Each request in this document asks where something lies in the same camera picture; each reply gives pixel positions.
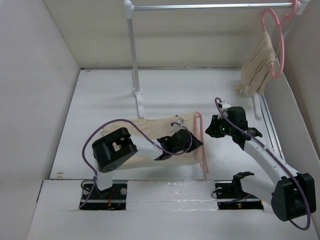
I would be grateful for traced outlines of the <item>beige cargo trousers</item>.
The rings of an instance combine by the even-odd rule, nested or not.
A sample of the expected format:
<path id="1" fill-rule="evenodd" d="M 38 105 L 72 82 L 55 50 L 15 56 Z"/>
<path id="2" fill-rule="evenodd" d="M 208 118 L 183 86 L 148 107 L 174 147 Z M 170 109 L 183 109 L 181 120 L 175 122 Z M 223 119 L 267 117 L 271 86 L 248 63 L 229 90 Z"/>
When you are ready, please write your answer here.
<path id="1" fill-rule="evenodd" d="M 104 136 L 119 128 L 127 128 L 137 153 L 123 169 L 151 166 L 203 166 L 203 116 L 198 111 L 158 119 L 118 121 L 102 129 Z"/>

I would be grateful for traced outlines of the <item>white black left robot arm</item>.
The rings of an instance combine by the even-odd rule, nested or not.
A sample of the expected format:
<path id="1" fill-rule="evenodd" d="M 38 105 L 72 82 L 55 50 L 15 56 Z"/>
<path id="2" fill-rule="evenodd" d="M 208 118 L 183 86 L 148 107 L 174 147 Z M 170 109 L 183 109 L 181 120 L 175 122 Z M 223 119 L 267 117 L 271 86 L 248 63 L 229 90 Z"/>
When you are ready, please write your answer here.
<path id="1" fill-rule="evenodd" d="M 172 156 L 188 154 L 203 145 L 203 142 L 185 127 L 171 136 L 152 141 L 131 135 L 126 127 L 121 127 L 92 144 L 93 157 L 97 163 L 94 192 L 100 198 L 107 198 L 112 191 L 112 172 L 133 156 L 159 162 Z"/>

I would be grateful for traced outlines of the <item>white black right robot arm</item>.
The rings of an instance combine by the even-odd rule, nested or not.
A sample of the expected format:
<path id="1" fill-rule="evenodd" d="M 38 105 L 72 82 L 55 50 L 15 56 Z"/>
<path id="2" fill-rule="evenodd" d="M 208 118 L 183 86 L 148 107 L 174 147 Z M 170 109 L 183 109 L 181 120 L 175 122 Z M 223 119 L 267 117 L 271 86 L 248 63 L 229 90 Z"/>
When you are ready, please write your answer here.
<path id="1" fill-rule="evenodd" d="M 317 210 L 313 177 L 309 173 L 300 173 L 265 145 L 262 133 L 248 126 L 243 107 L 230 106 L 225 101 L 216 106 L 219 113 L 212 116 L 206 134 L 212 138 L 231 137 L 271 180 L 264 181 L 250 171 L 239 172 L 233 176 L 232 193 L 237 197 L 251 194 L 263 200 L 283 222 L 306 216 L 309 223 L 311 214 Z"/>

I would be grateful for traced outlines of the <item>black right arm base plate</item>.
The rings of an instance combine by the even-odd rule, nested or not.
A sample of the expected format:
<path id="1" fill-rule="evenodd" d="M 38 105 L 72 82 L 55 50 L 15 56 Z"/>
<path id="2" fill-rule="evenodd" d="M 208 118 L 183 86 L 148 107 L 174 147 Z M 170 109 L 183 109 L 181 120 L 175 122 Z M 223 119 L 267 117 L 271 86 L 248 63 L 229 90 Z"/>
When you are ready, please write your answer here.
<path id="1" fill-rule="evenodd" d="M 263 201 L 249 193 L 237 193 L 231 181 L 215 181 L 214 185 L 211 196 L 217 200 L 218 210 L 264 210 Z"/>

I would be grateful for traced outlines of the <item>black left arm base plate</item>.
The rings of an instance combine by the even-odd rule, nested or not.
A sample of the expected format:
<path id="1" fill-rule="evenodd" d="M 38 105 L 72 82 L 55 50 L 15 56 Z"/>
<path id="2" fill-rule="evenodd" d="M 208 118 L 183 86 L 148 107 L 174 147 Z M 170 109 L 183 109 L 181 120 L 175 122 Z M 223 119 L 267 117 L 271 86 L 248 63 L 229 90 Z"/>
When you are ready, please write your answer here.
<path id="1" fill-rule="evenodd" d="M 79 202 L 79 209 L 83 211 L 122 211 L 126 209 L 127 183 L 116 182 L 112 187 L 105 190 L 98 190 L 93 183 L 86 182 L 81 185 L 82 194 Z"/>

